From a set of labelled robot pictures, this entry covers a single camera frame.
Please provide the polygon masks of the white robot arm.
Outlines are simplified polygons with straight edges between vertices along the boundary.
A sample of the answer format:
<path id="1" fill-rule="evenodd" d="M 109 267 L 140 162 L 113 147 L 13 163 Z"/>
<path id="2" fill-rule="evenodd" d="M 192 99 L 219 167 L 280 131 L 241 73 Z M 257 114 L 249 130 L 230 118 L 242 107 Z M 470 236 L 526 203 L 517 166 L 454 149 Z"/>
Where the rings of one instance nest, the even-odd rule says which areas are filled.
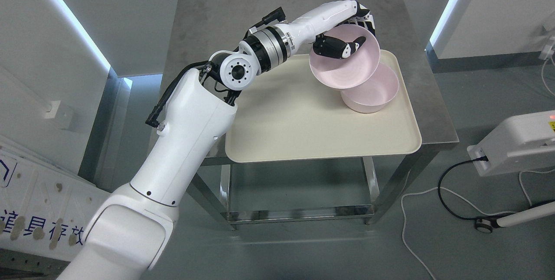
<path id="1" fill-rule="evenodd" d="M 235 100 L 256 76 L 313 40 L 311 15 L 285 22 L 277 9 L 234 51 L 187 65 L 145 120 L 159 134 L 133 179 L 96 211 L 84 246 L 60 280 L 138 280 L 157 264 L 179 218 L 179 203 L 204 158 L 232 125 Z"/>

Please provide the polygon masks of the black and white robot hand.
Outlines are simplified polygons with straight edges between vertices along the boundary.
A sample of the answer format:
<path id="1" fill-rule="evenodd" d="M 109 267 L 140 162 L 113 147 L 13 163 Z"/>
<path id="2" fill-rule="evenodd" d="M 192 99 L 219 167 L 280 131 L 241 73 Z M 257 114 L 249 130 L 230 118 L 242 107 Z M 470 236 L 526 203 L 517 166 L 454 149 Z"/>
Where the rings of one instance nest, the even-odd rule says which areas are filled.
<path id="1" fill-rule="evenodd" d="M 364 53 L 378 53 L 375 22 L 368 7 L 356 0 L 327 2 L 287 25 L 291 46 L 311 44 L 315 55 L 347 59 Z"/>

